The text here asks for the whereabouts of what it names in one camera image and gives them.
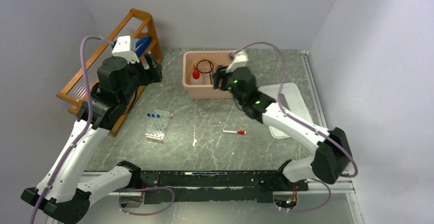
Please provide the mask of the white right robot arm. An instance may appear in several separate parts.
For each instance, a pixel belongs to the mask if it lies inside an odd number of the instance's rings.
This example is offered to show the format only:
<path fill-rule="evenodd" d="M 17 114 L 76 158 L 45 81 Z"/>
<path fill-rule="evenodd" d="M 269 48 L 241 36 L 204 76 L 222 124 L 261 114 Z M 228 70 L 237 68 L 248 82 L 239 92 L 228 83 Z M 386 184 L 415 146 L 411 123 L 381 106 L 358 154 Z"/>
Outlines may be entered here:
<path fill-rule="evenodd" d="M 212 78 L 213 87 L 229 91 L 247 117 L 284 132 L 311 152 L 309 158 L 281 165 L 276 177 L 280 189 L 289 190 L 297 181 L 311 178 L 334 184 L 343 176 L 352 154 L 342 129 L 324 128 L 295 115 L 283 106 L 282 98 L 275 100 L 260 92 L 246 66 L 230 71 L 219 65 Z"/>

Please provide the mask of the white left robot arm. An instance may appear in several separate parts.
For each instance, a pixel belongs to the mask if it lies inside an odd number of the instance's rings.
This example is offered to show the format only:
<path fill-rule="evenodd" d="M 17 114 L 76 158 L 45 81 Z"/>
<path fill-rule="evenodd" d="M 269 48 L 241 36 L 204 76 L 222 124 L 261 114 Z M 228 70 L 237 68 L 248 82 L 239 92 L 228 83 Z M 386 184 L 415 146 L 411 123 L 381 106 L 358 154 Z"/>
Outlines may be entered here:
<path fill-rule="evenodd" d="M 98 145 L 138 98 L 139 88 L 162 81 L 161 63 L 150 52 L 143 56 L 136 63 L 115 56 L 103 61 L 64 149 L 45 178 L 23 191 L 23 201 L 60 223 L 78 223 L 91 205 L 109 193 L 143 186 L 140 168 L 128 161 L 91 181 L 80 181 Z"/>

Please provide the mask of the pink plastic bin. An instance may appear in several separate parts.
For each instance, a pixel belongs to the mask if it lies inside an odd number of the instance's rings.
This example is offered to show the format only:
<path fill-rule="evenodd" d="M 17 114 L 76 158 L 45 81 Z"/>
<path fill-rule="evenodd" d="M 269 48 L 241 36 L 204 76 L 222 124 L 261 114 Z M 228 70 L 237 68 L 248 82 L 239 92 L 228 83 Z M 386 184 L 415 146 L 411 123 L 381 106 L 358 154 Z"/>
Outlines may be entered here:
<path fill-rule="evenodd" d="M 190 67 L 196 59 L 210 58 L 218 65 L 229 65 L 231 59 L 230 51 L 188 51 L 183 56 L 183 78 L 182 83 L 191 99 L 230 99 L 232 94 L 229 91 L 213 89 L 212 84 L 191 85 Z"/>

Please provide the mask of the white bottle red cap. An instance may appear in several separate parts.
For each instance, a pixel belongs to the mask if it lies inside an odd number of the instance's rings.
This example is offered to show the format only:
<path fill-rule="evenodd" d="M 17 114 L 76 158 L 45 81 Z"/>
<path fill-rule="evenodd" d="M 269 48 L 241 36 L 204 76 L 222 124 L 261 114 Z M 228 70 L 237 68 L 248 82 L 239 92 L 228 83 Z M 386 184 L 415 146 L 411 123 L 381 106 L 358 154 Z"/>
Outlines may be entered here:
<path fill-rule="evenodd" d="M 196 65 L 193 65 L 193 71 L 190 78 L 191 85 L 203 85 L 204 79 L 202 77 L 201 72 L 198 70 Z"/>

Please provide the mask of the black wire tripod stand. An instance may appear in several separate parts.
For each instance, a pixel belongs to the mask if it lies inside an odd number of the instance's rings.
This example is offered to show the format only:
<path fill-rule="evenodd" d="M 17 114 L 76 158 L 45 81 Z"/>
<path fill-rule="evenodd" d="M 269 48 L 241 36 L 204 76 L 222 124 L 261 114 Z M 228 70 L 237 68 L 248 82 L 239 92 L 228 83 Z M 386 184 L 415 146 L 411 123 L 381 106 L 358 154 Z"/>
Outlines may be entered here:
<path fill-rule="evenodd" d="M 196 66 L 202 74 L 204 84 L 213 84 L 214 63 L 210 59 L 201 59 Z"/>

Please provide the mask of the yellow rubber tubing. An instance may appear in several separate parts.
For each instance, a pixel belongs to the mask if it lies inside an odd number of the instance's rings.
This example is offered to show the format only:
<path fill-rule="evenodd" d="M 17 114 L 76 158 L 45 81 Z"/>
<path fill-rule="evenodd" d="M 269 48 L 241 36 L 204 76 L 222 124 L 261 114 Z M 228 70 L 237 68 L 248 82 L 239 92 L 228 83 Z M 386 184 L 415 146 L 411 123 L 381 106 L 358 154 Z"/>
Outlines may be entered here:
<path fill-rule="evenodd" d="M 214 73 L 216 62 L 210 58 L 196 59 L 190 67 L 190 73 L 198 72 L 201 75 L 211 76 Z"/>

